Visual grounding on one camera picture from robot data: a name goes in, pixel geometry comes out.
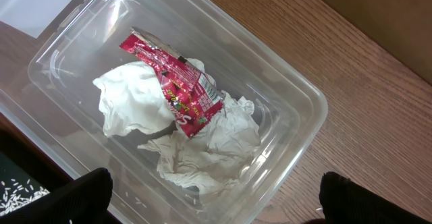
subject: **transparent plastic tray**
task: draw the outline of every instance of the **transparent plastic tray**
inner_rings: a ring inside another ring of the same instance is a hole
[[[92,81],[136,61],[119,49],[131,26],[200,59],[218,89],[255,103],[262,145],[229,196],[203,207],[197,190],[160,178],[159,155],[136,148],[159,135],[103,135]],[[0,93],[2,113],[72,177],[108,168],[109,210],[124,223],[251,222],[327,115],[319,90],[209,0],[85,0],[31,61],[28,77]]]

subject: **brown tabletop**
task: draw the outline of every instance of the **brown tabletop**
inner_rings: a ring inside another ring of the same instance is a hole
[[[430,85],[320,0],[212,1],[322,90],[329,103],[327,121],[255,223],[322,217],[315,209],[327,171],[432,220]],[[7,58],[11,67],[28,63],[47,39],[5,24],[0,35],[28,45],[19,53],[0,45],[2,53],[16,55]]]

